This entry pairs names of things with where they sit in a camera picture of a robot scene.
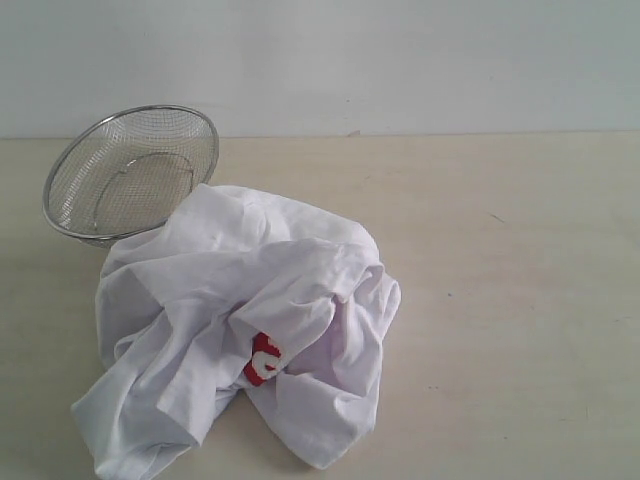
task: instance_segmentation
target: white wall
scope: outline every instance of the white wall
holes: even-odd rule
[[[222,135],[640,128],[638,0],[1,0],[0,136],[146,103]]]

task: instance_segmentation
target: stainless steel colander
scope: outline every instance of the stainless steel colander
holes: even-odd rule
[[[218,161],[207,116],[178,105],[132,108],[76,138],[49,173],[43,210],[57,231],[109,247],[160,227]]]

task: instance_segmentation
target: white towel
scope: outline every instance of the white towel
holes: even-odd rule
[[[198,186],[116,243],[96,296],[107,372],[72,407],[103,479],[150,479],[239,389],[326,468],[376,418],[400,289],[357,223],[241,187]]]

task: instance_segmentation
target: wire mesh strainer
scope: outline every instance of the wire mesh strainer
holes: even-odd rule
[[[125,110],[76,138],[49,173],[43,210],[57,231],[109,247],[160,227],[218,161],[204,114],[178,105]]]

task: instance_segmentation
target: beige table surface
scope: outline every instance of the beige table surface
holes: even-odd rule
[[[105,252],[52,231],[63,141],[0,142],[0,479],[90,479]],[[376,430],[329,470],[245,397],[169,479],[640,478],[640,134],[222,142],[214,183],[363,223],[403,303]]]

